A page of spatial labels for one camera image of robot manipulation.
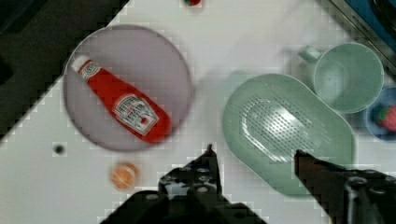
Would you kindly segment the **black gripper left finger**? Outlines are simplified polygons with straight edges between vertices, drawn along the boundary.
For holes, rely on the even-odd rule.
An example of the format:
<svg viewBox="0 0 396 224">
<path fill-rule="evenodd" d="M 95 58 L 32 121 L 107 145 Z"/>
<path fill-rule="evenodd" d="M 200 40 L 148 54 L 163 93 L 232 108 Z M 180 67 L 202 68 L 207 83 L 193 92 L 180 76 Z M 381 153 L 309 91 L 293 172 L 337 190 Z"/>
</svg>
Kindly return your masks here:
<svg viewBox="0 0 396 224">
<path fill-rule="evenodd" d="M 218 158 L 212 144 L 208 144 L 205 152 L 195 160 L 161 177 L 158 184 L 159 192 L 170 201 L 185 197 L 190 189 L 201 186 L 209 186 L 216 193 L 222 193 Z"/>
</svg>

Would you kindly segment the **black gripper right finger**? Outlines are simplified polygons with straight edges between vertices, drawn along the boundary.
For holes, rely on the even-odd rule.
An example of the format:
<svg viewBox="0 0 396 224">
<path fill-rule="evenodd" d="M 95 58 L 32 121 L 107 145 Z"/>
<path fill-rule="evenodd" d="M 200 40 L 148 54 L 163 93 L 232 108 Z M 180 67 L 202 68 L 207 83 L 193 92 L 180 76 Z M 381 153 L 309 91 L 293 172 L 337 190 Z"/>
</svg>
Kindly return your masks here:
<svg viewBox="0 0 396 224">
<path fill-rule="evenodd" d="M 347 169 L 299 150 L 294 172 L 332 224 L 396 224 L 396 183 L 376 170 Z"/>
</svg>

